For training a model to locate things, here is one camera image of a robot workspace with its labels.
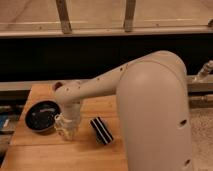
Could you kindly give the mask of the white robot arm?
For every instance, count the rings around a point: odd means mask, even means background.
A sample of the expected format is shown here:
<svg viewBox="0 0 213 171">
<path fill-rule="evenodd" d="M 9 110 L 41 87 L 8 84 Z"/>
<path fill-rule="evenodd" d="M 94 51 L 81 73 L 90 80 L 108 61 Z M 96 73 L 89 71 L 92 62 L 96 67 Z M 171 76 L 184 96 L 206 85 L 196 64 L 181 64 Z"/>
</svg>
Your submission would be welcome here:
<svg viewBox="0 0 213 171">
<path fill-rule="evenodd" d="M 68 136 L 86 98 L 114 94 L 128 171 L 193 171 L 187 71 L 179 56 L 157 51 L 87 82 L 53 86 L 56 120 Z"/>
</svg>

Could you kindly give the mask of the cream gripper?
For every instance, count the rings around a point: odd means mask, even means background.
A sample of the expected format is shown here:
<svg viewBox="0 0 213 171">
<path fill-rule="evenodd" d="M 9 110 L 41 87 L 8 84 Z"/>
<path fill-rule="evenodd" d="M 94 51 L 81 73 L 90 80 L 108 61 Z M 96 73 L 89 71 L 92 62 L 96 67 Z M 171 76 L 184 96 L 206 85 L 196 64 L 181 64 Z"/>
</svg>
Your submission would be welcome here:
<svg viewBox="0 0 213 171">
<path fill-rule="evenodd" d="M 63 140 L 73 140 L 76 132 L 78 131 L 78 127 L 80 124 L 80 118 L 74 119 L 66 119 L 63 114 L 59 114 L 63 119 L 63 128 L 65 131 L 65 136 L 62 137 Z"/>
</svg>

